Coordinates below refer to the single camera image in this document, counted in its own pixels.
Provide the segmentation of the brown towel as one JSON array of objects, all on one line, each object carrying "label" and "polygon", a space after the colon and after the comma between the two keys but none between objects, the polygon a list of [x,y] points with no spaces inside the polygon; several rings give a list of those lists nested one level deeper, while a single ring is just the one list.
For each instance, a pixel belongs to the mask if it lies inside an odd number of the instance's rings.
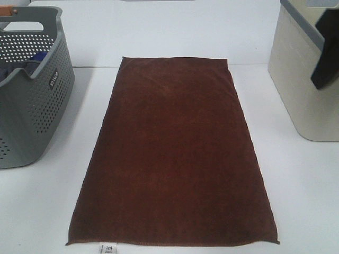
[{"label": "brown towel", "polygon": [[226,59],[122,59],[68,244],[278,243]]}]

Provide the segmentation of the grey perforated plastic basket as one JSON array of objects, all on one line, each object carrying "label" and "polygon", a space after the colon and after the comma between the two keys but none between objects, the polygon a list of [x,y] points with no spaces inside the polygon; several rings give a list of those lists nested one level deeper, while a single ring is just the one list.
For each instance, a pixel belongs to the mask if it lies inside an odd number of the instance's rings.
[{"label": "grey perforated plastic basket", "polygon": [[48,54],[29,76],[15,69],[1,81],[1,168],[26,166],[45,151],[72,93],[72,68],[58,7],[15,7],[3,23],[38,22],[38,30],[1,30],[1,66]]}]

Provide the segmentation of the blue cloth in basket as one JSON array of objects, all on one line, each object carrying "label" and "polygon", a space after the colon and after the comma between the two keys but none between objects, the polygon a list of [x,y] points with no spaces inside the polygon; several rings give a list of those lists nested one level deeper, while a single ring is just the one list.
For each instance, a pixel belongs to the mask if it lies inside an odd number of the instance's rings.
[{"label": "blue cloth in basket", "polygon": [[31,76],[34,71],[38,68],[42,60],[48,54],[47,51],[39,51],[34,56],[30,57],[28,60],[21,62],[12,62],[7,63],[1,66],[1,81],[9,76],[15,69],[23,68],[26,73]]}]

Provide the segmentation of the beige plastic basket grey rim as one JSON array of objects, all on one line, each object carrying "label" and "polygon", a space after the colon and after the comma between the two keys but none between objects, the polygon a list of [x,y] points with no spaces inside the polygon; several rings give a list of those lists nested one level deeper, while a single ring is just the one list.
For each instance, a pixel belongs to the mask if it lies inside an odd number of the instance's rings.
[{"label": "beige plastic basket grey rim", "polygon": [[317,89],[311,76],[324,38],[316,23],[322,1],[281,1],[268,71],[297,130],[311,141],[338,141],[338,79]]}]

